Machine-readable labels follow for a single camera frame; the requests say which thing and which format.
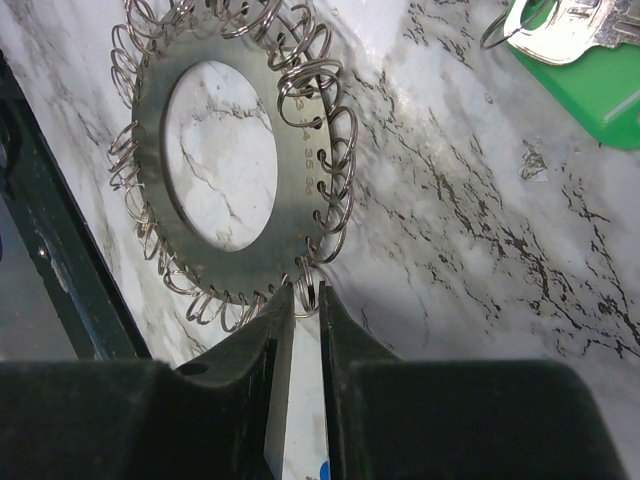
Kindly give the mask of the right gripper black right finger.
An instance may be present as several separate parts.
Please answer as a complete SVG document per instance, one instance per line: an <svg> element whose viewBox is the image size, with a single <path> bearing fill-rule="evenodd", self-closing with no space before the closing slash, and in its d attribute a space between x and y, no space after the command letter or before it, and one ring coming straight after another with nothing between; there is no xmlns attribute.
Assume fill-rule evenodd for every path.
<svg viewBox="0 0 640 480"><path fill-rule="evenodd" d="M318 294L334 479L623 479L582 379L546 360L404 361Z"/></svg>

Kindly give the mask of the steel disc with keyrings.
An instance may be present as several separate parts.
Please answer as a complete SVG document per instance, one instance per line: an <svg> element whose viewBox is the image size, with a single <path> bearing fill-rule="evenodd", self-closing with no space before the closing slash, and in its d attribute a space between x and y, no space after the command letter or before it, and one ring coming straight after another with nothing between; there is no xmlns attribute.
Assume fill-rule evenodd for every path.
<svg viewBox="0 0 640 480"><path fill-rule="evenodd" d="M231 332L292 282L300 317L353 208L358 122L310 1L128 1L111 77L131 118L110 146L144 256Z"/></svg>

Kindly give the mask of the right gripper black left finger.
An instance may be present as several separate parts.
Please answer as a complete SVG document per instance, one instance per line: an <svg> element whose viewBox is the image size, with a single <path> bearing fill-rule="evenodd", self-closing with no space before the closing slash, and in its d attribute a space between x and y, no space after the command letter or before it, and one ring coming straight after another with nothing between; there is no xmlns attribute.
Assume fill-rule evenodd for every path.
<svg viewBox="0 0 640 480"><path fill-rule="evenodd" d="M293 288L207 352L150 359L3 362L5 479L268 479L276 359Z"/></svg>

